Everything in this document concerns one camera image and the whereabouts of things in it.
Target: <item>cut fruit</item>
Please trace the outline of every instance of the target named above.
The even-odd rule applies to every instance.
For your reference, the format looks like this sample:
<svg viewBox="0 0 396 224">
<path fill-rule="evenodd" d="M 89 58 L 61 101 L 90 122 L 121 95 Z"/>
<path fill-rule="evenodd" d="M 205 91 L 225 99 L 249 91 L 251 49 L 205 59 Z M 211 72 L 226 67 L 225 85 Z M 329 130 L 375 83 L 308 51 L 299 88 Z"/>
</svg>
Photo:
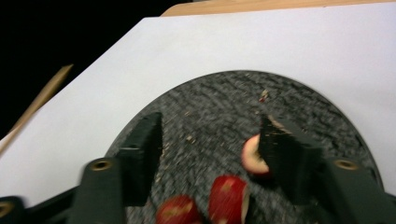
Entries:
<svg viewBox="0 0 396 224">
<path fill-rule="evenodd" d="M 209 218 L 213 224 L 242 224 L 248 213 L 248 184 L 236 175 L 215 179 L 209 196 Z"/>
<path fill-rule="evenodd" d="M 201 224 L 202 219 L 195 201 L 188 195 L 166 200 L 158 209 L 156 224 Z"/>
<path fill-rule="evenodd" d="M 241 153 L 242 166 L 255 177 L 271 177 L 267 163 L 259 154 L 259 142 L 259 134 L 246 141 Z"/>
</svg>

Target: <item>wooden edge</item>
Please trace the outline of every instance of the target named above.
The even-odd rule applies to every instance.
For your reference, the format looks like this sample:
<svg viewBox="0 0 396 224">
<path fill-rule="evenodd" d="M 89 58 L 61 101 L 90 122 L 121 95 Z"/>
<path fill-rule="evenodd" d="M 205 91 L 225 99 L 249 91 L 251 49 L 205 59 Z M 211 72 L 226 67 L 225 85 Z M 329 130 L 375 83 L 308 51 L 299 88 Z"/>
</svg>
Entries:
<svg viewBox="0 0 396 224">
<path fill-rule="evenodd" d="M 261 11 L 299 7 L 334 7 L 344 5 L 396 2 L 395 0 L 209 0 L 178 4 L 168 8 L 161 16 L 186 16 Z"/>
<path fill-rule="evenodd" d="M 8 133 L 8 135 L 6 136 L 3 145 L 0 146 L 0 157 L 6 151 L 9 144 L 16 138 L 17 134 L 21 131 L 23 125 L 25 125 L 33 116 L 33 114 L 51 98 L 53 93 L 55 93 L 55 91 L 64 81 L 72 67 L 73 64 L 63 66 L 37 95 L 37 97 L 33 100 L 33 102 L 29 105 L 29 107 L 15 123 L 14 127 L 12 127 L 10 133 Z"/>
</svg>

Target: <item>black background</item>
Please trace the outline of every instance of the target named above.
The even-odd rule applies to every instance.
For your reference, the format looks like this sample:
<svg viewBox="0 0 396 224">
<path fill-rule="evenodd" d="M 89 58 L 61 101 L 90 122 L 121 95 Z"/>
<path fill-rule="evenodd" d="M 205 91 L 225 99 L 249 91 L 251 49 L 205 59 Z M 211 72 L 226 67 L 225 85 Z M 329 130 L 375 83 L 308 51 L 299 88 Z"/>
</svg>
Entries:
<svg viewBox="0 0 396 224">
<path fill-rule="evenodd" d="M 0 7 L 0 138 L 64 65 L 73 80 L 145 17 L 186 0 L 23 0 Z"/>
</svg>

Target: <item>round dark plate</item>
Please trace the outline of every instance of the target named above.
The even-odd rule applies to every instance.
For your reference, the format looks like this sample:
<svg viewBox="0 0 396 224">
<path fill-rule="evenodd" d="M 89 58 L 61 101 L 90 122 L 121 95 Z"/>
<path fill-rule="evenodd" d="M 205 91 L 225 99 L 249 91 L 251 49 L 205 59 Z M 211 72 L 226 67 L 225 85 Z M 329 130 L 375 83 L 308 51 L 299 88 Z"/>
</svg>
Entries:
<svg viewBox="0 0 396 224">
<path fill-rule="evenodd" d="M 259 99 L 264 90 L 269 98 Z M 315 223 L 309 206 L 293 206 L 276 184 L 251 180 L 241 165 L 241 149 L 259 132 L 261 112 L 289 119 L 320 142 L 325 157 L 359 161 L 383 188 L 369 148 L 352 123 L 329 100 L 304 84 L 258 71 L 228 71 L 198 77 L 164 93 L 122 130 L 107 156 L 136 123 L 163 113 L 163 155 L 144 207 L 128 209 L 130 223 L 155 223 L 155 213 L 171 196 L 189 194 L 208 218 L 210 188 L 219 175 L 248 182 L 247 223 Z"/>
</svg>

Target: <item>white tabletop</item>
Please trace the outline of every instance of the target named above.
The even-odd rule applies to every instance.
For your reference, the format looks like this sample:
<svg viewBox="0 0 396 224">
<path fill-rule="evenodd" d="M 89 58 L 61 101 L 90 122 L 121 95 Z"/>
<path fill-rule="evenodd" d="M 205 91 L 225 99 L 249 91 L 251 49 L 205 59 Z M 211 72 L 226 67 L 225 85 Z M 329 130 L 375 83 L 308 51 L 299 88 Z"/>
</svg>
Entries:
<svg viewBox="0 0 396 224">
<path fill-rule="evenodd" d="M 296 79 L 352 121 L 396 194 L 396 3 L 146 18 L 44 105 L 0 159 L 0 196 L 27 205 L 78 184 L 122 128 L 196 77 Z"/>
</svg>

